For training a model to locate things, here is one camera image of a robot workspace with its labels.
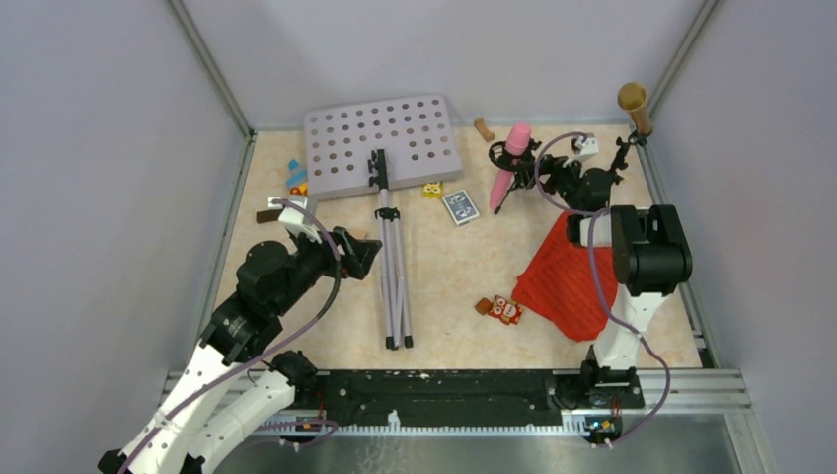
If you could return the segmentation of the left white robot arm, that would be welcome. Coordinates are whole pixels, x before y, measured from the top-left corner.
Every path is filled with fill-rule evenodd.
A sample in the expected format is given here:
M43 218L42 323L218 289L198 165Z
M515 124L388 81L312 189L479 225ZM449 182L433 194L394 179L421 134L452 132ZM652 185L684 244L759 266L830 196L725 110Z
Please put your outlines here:
M102 456L100 472L212 473L269 417L313 402L315 366L287 351L274 357L254 387L219 406L242 372L266 359L281 317L321 277L363 280L383 247L343 227L292 241L294 253L276 241L248 251L235 291L212 313L175 388L133 441Z

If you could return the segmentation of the lilac music stand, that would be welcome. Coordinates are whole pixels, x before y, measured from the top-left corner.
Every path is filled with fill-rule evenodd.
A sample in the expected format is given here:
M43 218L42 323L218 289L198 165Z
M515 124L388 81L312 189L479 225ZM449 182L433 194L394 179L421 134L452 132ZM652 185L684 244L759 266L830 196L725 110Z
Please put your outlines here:
M393 192L464 174L445 98L438 94L318 109L303 119L308 193L324 200L369 193L382 248L385 346L414 344L402 212Z

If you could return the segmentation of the gold microphone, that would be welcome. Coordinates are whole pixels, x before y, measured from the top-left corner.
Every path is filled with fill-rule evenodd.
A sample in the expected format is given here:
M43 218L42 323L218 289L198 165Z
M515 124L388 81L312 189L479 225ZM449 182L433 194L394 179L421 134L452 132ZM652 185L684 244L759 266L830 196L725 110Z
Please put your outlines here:
M650 136L653 132L647 100L647 89L638 82L624 84L617 94L618 106L629 115L635 130L643 136Z

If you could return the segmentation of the black tall microphone tripod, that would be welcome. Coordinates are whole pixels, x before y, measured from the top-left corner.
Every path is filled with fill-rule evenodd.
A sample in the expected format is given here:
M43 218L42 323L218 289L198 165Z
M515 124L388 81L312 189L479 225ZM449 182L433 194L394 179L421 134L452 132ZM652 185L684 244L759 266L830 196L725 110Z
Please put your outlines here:
M628 168L626 159L630 149L632 147L645 147L647 145L647 139L648 136L640 133L638 130L634 130L626 139L622 137L616 139L618 150L607 171L613 185L618 186L624 180L619 172Z

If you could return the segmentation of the pink microphone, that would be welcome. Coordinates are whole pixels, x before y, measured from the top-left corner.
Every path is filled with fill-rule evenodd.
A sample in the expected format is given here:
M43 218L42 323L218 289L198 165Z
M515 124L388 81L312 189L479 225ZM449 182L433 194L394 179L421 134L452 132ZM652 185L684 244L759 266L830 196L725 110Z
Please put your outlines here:
M528 123L516 123L504 141L491 145L489 158L497 167L495 180L490 191L489 206L493 213L499 213L510 189L519 159L529 148L532 128Z

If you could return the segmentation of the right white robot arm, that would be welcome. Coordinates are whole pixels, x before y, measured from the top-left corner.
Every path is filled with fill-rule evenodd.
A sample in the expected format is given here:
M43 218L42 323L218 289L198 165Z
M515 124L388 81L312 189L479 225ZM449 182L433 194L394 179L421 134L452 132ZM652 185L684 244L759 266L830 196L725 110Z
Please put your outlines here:
M551 204L557 204L551 197ZM596 295L607 323L580 369L578 392L592 407L604 407L630 387L637 373L639 350L663 368L665 387L671 383L670 366L649 345L649 323L677 286L689 280L693 257L678 210L673 204L648 208L615 205L585 211L557 204L576 217L581 247L587 250ZM612 304L605 301L594 249L612 250L612 269L618 289Z

